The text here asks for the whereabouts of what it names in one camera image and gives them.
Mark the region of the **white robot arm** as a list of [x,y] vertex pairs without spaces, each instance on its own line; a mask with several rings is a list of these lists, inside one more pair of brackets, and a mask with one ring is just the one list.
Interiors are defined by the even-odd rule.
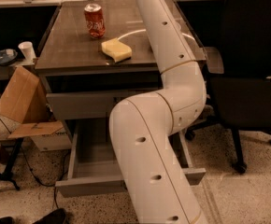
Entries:
[[109,117],[112,146],[139,222],[207,224],[169,142],[203,111],[205,82],[166,2],[136,3],[163,87],[116,104]]

